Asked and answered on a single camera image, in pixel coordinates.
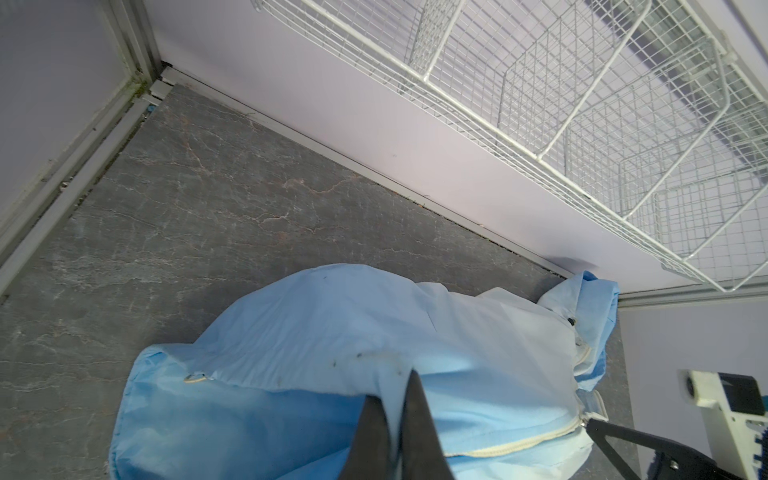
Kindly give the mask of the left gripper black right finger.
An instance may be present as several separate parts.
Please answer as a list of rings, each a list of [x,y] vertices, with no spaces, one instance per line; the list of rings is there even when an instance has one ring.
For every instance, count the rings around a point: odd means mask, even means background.
[[[408,379],[400,427],[402,478],[453,480],[418,373]]]

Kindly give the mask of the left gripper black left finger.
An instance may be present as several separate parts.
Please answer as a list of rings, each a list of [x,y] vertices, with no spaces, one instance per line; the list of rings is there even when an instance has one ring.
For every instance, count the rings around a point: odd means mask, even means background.
[[[390,432],[381,400],[367,396],[339,480],[391,477]]]

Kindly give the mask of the light blue jacket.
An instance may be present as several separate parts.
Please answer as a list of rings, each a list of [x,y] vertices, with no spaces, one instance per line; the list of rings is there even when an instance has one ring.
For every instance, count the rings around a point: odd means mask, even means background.
[[[335,479],[366,400],[399,448],[417,375],[457,479],[568,479],[605,419],[620,289],[590,272],[529,301],[366,265],[304,270],[229,306],[194,342],[136,358],[108,455],[114,479]]]

